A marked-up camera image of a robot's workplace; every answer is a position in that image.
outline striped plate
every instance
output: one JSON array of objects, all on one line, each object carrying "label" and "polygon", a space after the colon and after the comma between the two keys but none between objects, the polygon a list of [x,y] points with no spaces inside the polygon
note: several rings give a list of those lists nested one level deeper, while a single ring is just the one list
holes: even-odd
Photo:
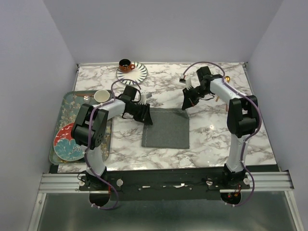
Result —
[{"label": "striped plate", "polygon": [[[132,71],[128,72],[128,73],[123,73],[122,71],[120,71],[119,69],[117,69],[116,71],[116,77],[117,79],[121,80],[124,78],[128,78],[131,80],[134,80],[135,82],[137,82],[138,84],[143,82],[145,80],[145,78],[148,75],[148,69],[146,69],[145,65],[139,62],[131,62],[132,64],[135,64],[136,68],[133,69]],[[129,81],[129,80],[123,80],[121,81],[121,83],[124,83],[126,85],[135,85],[135,83],[133,81]]]}]

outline wall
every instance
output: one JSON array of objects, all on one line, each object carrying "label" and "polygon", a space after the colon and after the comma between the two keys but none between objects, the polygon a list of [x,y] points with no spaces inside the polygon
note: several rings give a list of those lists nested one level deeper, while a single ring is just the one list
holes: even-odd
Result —
[{"label": "wall", "polygon": [[282,0],[44,0],[78,63],[247,61]]},{"label": "wall", "polygon": [[308,1],[284,0],[248,63],[271,144],[308,230]]},{"label": "wall", "polygon": [[0,31],[0,230],[25,231],[76,64],[42,0],[1,0]]}]

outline marble surface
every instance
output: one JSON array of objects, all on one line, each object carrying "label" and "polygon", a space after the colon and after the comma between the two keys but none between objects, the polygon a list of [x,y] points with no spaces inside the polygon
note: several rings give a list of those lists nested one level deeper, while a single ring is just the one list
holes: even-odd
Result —
[{"label": "marble surface", "polygon": [[[251,94],[244,69],[240,63],[221,63],[230,76],[230,84],[236,89]],[[148,77],[141,83],[143,92],[151,92],[148,100],[151,107],[181,108],[183,102],[179,77],[189,64],[146,64]],[[192,77],[193,86],[199,85],[196,70],[192,67],[187,76]],[[116,80],[116,65],[80,67],[76,90],[110,89]],[[212,73],[219,69],[210,66]],[[124,85],[118,83],[116,95]],[[200,101],[195,107],[187,109],[190,117],[190,149],[155,149],[141,147],[143,124],[133,120],[114,118],[110,156],[105,164],[108,170],[166,169],[185,167],[223,166],[230,149],[231,135],[227,128],[225,103],[213,100]],[[275,164],[273,151],[264,127],[248,145],[247,165]],[[85,170],[84,164],[61,164],[59,172]]]}]

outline tray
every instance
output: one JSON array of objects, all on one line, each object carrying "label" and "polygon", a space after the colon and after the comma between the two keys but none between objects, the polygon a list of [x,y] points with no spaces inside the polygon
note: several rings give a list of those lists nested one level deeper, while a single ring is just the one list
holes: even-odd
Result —
[{"label": "tray", "polygon": [[[71,92],[68,92],[63,97],[61,109],[60,109],[59,116],[57,119],[56,129],[53,135],[53,139],[55,138],[56,134],[62,127],[75,121],[81,105],[84,104],[83,97],[85,95],[91,96],[91,101],[90,101],[91,105],[98,104],[93,98],[93,95],[95,92],[96,90],[71,91]],[[101,144],[103,161],[105,161],[109,157],[111,131],[112,131],[112,119],[107,121],[105,138]],[[49,160],[54,165],[58,165],[61,163],[84,163],[84,158],[78,161],[64,161],[60,159],[57,156],[57,154],[54,152],[53,145],[51,146],[51,150],[49,153]]]}]

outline gray floor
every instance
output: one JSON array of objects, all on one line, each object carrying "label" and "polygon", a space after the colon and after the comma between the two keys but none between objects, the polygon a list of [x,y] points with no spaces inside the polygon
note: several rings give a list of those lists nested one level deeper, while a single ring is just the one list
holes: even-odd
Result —
[{"label": "gray floor", "polygon": [[242,207],[222,201],[121,202],[113,211],[91,208],[88,195],[51,194],[40,231],[295,231],[283,192],[257,192]]}]

